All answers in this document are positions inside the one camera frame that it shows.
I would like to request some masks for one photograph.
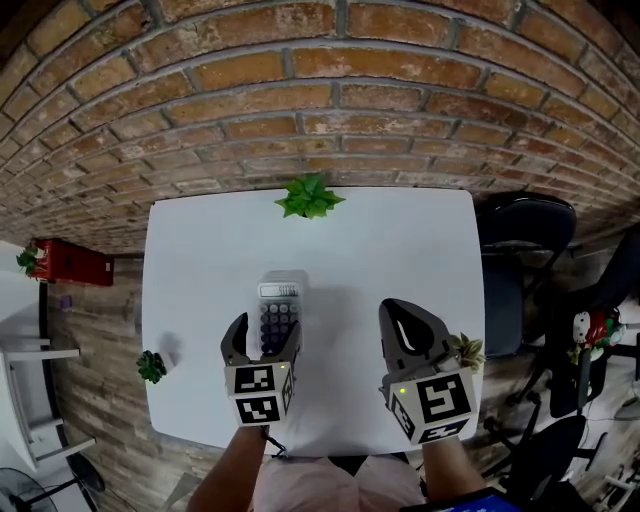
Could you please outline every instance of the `pink shirt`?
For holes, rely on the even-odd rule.
[[[355,476],[329,459],[262,466],[253,495],[255,512],[386,512],[420,505],[418,473],[395,457],[368,457]]]

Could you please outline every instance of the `succulent plant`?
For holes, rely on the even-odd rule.
[[[284,208],[284,216],[300,215],[313,219],[314,217],[326,217],[327,210],[344,201],[332,191],[325,190],[322,175],[314,174],[296,178],[289,182],[285,188],[289,195],[284,199],[275,201]]]
[[[473,373],[480,370],[480,366],[487,360],[482,350],[482,340],[470,340],[464,333],[460,333],[460,337],[452,335],[451,345],[460,353],[460,364],[469,367]]]
[[[30,276],[36,268],[38,268],[38,248],[37,247],[26,247],[24,251],[22,251],[18,256],[16,256],[16,261],[21,269],[24,270],[24,273]]]
[[[153,354],[149,350],[145,350],[136,362],[138,365],[138,373],[144,380],[148,380],[157,384],[160,379],[167,374],[167,369],[162,362],[160,354]]]

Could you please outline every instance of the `red object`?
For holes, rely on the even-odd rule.
[[[604,313],[599,310],[590,311],[589,317],[591,324],[589,326],[589,332],[587,332],[585,343],[588,346],[593,346],[607,336],[607,321],[604,317]]]
[[[111,286],[113,258],[85,249],[59,238],[37,240],[35,246],[44,251],[38,268],[30,277],[65,283]]]

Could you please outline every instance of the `red box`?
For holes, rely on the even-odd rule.
[[[65,242],[59,238],[37,240],[35,246],[44,251],[37,269],[30,277],[66,283],[111,286],[113,257]]]

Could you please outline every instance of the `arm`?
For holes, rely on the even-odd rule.
[[[422,456],[431,501],[450,500],[487,486],[456,436],[422,445]]]
[[[266,440],[259,427],[240,427],[220,461],[189,501],[188,512],[247,512]]]

